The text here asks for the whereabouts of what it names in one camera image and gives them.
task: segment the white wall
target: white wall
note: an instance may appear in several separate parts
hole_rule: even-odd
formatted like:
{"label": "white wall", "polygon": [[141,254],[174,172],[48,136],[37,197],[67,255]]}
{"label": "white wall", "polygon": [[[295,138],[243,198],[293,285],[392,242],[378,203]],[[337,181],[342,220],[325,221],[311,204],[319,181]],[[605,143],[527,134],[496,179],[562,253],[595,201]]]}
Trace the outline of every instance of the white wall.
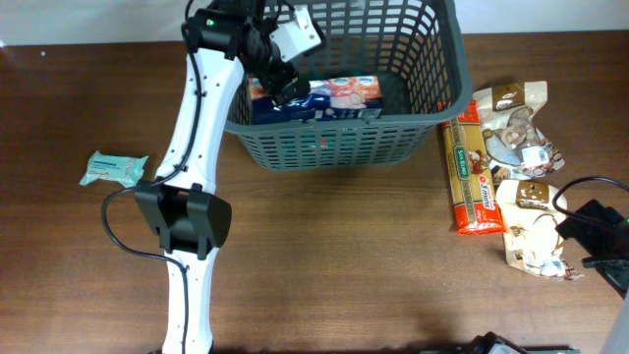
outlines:
{"label": "white wall", "polygon": [[[209,0],[197,0],[206,5]],[[186,0],[0,0],[0,41],[179,40]],[[464,33],[629,30],[629,0],[456,0]]]}

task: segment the cookie package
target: cookie package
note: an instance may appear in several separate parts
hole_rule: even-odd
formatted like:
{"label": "cookie package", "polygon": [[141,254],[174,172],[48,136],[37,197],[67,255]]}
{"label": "cookie package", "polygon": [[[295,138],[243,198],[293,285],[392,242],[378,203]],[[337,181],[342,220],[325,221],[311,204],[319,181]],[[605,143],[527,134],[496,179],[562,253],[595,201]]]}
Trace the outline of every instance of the cookie package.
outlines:
{"label": "cookie package", "polygon": [[310,81],[309,94],[275,106],[258,79],[249,80],[254,124],[377,119],[383,101],[376,76]]}
{"label": "cookie package", "polygon": [[[552,206],[558,190],[533,181],[503,181],[495,201],[502,210],[507,230],[502,234],[507,263],[529,274],[555,280],[583,277],[561,259],[563,238],[555,227],[566,215]],[[557,203],[568,208],[561,196]]]}
{"label": "cookie package", "polygon": [[547,101],[546,82],[486,88],[474,92],[474,100],[496,185],[543,177],[563,166],[561,153],[533,123]]}
{"label": "cookie package", "polygon": [[458,233],[504,232],[476,103],[472,101],[465,112],[441,124],[441,129]]}

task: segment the gray plastic basket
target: gray plastic basket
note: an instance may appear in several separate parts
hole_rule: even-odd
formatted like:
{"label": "gray plastic basket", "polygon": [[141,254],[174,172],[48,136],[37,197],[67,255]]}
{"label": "gray plastic basket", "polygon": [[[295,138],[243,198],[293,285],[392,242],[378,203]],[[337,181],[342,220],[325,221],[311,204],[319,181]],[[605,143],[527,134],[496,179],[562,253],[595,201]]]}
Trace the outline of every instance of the gray plastic basket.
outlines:
{"label": "gray plastic basket", "polygon": [[[459,115],[472,99],[453,0],[291,3],[307,4],[327,37],[325,49],[294,62],[300,75],[377,75],[384,107],[378,119],[254,126],[242,85],[225,130],[240,137],[261,166],[287,171],[399,163],[435,124]],[[265,14],[276,11],[267,7]]]}

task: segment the electrical cable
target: electrical cable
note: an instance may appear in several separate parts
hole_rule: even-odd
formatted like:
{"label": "electrical cable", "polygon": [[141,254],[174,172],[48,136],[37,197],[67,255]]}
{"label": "electrical cable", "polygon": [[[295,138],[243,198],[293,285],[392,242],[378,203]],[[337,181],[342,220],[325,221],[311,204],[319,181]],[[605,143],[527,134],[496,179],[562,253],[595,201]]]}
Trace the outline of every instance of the electrical cable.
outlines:
{"label": "electrical cable", "polygon": [[186,276],[186,268],[184,267],[183,264],[181,264],[178,261],[175,261],[173,259],[170,259],[168,257],[165,256],[161,256],[161,255],[156,255],[153,253],[148,253],[148,252],[142,252],[142,251],[138,251],[138,250],[134,250],[132,248],[127,247],[125,244],[123,244],[118,237],[116,237],[116,235],[114,234],[114,232],[112,231],[111,227],[109,226],[109,220],[107,219],[107,208],[109,207],[109,205],[111,204],[111,202],[118,198],[121,197],[123,195],[126,194],[130,194],[133,192],[137,192],[140,190],[145,190],[148,188],[153,188],[153,187],[157,187],[160,186],[164,183],[166,183],[167,181],[173,179],[179,172],[181,172],[184,167],[186,166],[186,163],[188,162],[188,158],[190,157],[192,150],[193,150],[193,146],[195,144],[195,137],[197,135],[197,127],[199,126],[199,119],[200,119],[200,109],[201,109],[201,97],[202,97],[202,92],[201,92],[201,84],[200,84],[200,72],[199,72],[199,66],[197,64],[197,59],[195,58],[195,53],[190,45],[190,41],[188,38],[188,32],[187,32],[187,25],[186,24],[182,24],[181,25],[181,33],[182,33],[182,37],[184,38],[184,44],[186,45],[186,51],[188,52],[188,55],[190,56],[190,61],[193,67],[193,71],[195,74],[195,81],[197,84],[197,89],[195,91],[195,96],[197,97],[197,103],[196,103],[196,107],[195,107],[195,118],[193,121],[193,127],[192,130],[190,132],[190,138],[188,140],[188,146],[186,147],[186,151],[184,152],[184,155],[181,159],[181,162],[178,165],[175,165],[175,168],[173,169],[173,171],[171,173],[169,173],[168,175],[166,175],[164,178],[155,180],[153,182],[150,182],[148,184],[143,184],[143,185],[137,185],[134,187],[128,187],[128,188],[124,188],[120,191],[114,192],[112,194],[110,194],[109,196],[107,196],[107,198],[105,198],[105,200],[102,202],[102,206],[100,208],[100,219],[102,221],[102,225],[105,229],[105,232],[107,233],[107,235],[109,235],[109,238],[111,238],[111,240],[114,242],[114,244],[116,244],[116,246],[118,246],[119,248],[121,248],[123,251],[126,251],[132,255],[136,255],[136,256],[140,256],[140,257],[144,257],[144,258],[148,258],[151,260],[158,260],[158,261],[165,261],[165,262],[169,262],[173,265],[175,265],[179,271],[181,271],[181,275],[182,275],[182,279],[184,282],[184,332],[183,332],[183,339],[182,339],[182,347],[181,347],[181,351],[182,354],[186,354],[186,337],[188,335],[188,316],[189,316],[189,303],[188,303],[188,279]]}
{"label": "electrical cable", "polygon": [[601,176],[589,176],[589,177],[582,177],[582,178],[577,178],[576,180],[568,183],[567,185],[563,186],[559,192],[557,192],[557,194],[554,196],[554,198],[552,199],[552,206],[559,212],[565,214],[568,217],[572,217],[575,220],[579,220],[591,225],[594,225],[596,227],[605,229],[607,231],[611,231],[611,232],[615,232],[615,228],[609,226],[609,224],[607,224],[605,221],[597,219],[595,217],[591,217],[591,216],[586,216],[586,215],[582,215],[576,212],[572,212],[570,210],[567,210],[561,206],[559,206],[557,204],[557,201],[559,200],[559,197],[561,197],[561,195],[563,195],[570,187],[579,184],[579,183],[583,183],[583,182],[589,182],[589,181],[603,181],[603,182],[607,182],[607,183],[611,183],[617,187],[622,188],[623,190],[625,190],[626,192],[629,192],[629,187],[627,185],[625,185],[622,182],[616,181],[614,179],[608,178],[608,177],[601,177]]}
{"label": "electrical cable", "polygon": [[282,4],[286,5],[286,7],[290,11],[295,11],[295,7],[293,4],[289,3],[288,0],[277,0],[277,13],[275,14],[275,23],[279,19],[279,16],[282,14]]}
{"label": "electrical cable", "polygon": [[193,6],[195,0],[188,0],[188,4],[186,4],[186,10],[184,11],[184,21],[187,21],[190,17],[190,8]]}

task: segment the plastic wrapper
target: plastic wrapper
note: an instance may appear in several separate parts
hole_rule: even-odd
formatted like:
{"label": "plastic wrapper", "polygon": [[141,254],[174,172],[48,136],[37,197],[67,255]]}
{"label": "plastic wrapper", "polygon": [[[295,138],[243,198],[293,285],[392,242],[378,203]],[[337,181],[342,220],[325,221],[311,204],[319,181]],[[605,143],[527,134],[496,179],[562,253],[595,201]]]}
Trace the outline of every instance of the plastic wrapper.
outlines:
{"label": "plastic wrapper", "polygon": [[[529,274],[557,280],[583,276],[560,258],[563,238],[555,227],[566,216],[552,206],[558,190],[544,183],[502,181],[496,194],[504,222],[507,263]],[[563,196],[557,203],[567,208]]]}
{"label": "plastic wrapper", "polygon": [[133,187],[144,175],[144,163],[148,156],[143,158],[108,156],[95,152],[87,163],[87,173],[79,182],[85,186],[95,180],[116,181],[125,187]]}
{"label": "plastic wrapper", "polygon": [[311,92],[276,106],[257,79],[249,80],[254,124],[375,119],[382,111],[376,76],[310,81]]}
{"label": "plastic wrapper", "polygon": [[474,100],[496,185],[505,179],[542,177],[563,166],[561,153],[533,123],[547,101],[546,82],[482,89],[474,93]]}
{"label": "plastic wrapper", "polygon": [[464,113],[441,124],[441,129],[458,233],[485,235],[505,231],[493,198],[476,103],[473,101]]}

